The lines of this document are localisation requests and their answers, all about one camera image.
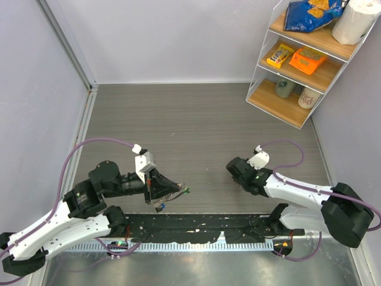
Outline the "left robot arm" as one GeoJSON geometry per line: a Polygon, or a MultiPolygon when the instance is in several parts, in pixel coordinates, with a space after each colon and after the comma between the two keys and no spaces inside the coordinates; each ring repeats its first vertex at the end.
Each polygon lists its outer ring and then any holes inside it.
{"type": "Polygon", "coordinates": [[[120,237],[127,232],[127,218],[105,199],[144,196],[157,212],[164,202],[187,193],[188,188],[163,176],[155,167],[146,173],[122,175],[115,162],[103,161],[58,202],[56,210],[23,231],[1,234],[1,249],[9,255],[2,261],[5,273],[23,277],[44,266],[47,260],[86,240],[120,237]]]}

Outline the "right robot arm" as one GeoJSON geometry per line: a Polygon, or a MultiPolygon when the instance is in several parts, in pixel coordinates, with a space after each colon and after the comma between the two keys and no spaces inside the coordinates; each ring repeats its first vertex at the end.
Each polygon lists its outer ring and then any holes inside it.
{"type": "Polygon", "coordinates": [[[347,184],[304,183],[258,168],[240,157],[228,162],[226,169],[244,191],[287,201],[280,214],[269,221],[277,235],[289,229],[307,229],[330,234],[337,242],[357,248],[374,219],[370,205],[347,184]]]}

